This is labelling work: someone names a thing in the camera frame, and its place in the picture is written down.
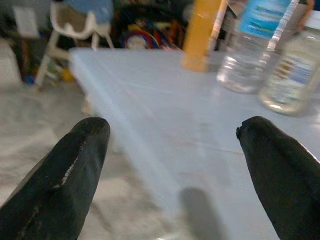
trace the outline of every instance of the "tabletop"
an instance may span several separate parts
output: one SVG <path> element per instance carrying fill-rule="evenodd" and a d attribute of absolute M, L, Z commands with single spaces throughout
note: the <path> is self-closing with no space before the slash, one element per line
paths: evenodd
<path fill-rule="evenodd" d="M 168 216 L 180 212 L 180 192 L 196 187 L 209 195 L 229 240 L 279 239 L 254 190 L 236 128 L 263 116 L 320 156 L 316 99 L 298 117 L 274 113 L 256 95 L 218 85 L 213 71 L 182 68 L 181 52 L 76 48 L 71 55 L 78 82 Z M 222 58 L 215 54 L 212 64 Z"/>

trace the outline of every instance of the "plastic water bottle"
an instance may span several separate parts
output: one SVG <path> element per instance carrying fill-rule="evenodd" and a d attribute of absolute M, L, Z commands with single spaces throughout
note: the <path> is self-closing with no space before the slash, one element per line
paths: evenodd
<path fill-rule="evenodd" d="M 274 71 L 259 91 L 259 98 L 275 112 L 297 114 L 317 89 L 319 76 L 320 11 L 312 11 L 305 30 L 284 46 Z"/>
<path fill-rule="evenodd" d="M 255 93 L 266 66 L 299 0 L 249 0 L 238 34 L 217 81 L 238 93 Z"/>

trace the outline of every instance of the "yellow cylinder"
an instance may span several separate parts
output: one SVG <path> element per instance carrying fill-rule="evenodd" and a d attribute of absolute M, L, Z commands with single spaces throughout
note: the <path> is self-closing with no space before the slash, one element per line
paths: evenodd
<path fill-rule="evenodd" d="M 181 65 L 186 69 L 204 72 L 207 70 L 209 42 L 214 20 L 225 0 L 195 0 L 189 21 Z"/>

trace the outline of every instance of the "gray floor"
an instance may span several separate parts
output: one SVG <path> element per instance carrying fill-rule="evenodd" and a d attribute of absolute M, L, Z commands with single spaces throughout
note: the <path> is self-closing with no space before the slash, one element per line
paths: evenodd
<path fill-rule="evenodd" d="M 0 204 L 72 126 L 86 117 L 76 83 L 0 93 Z M 124 154 L 108 150 L 80 240 L 155 240 L 174 232 Z"/>

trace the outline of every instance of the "bottle label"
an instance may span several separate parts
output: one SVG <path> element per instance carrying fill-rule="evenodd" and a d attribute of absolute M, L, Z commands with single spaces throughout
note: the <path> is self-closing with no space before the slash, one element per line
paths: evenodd
<path fill-rule="evenodd" d="M 249 0 L 239 31 L 262 38 L 272 38 L 291 0 Z"/>
<path fill-rule="evenodd" d="M 267 94 L 280 104 L 290 104 L 302 97 L 316 64 L 302 57 L 288 54 L 281 58 L 267 81 Z"/>

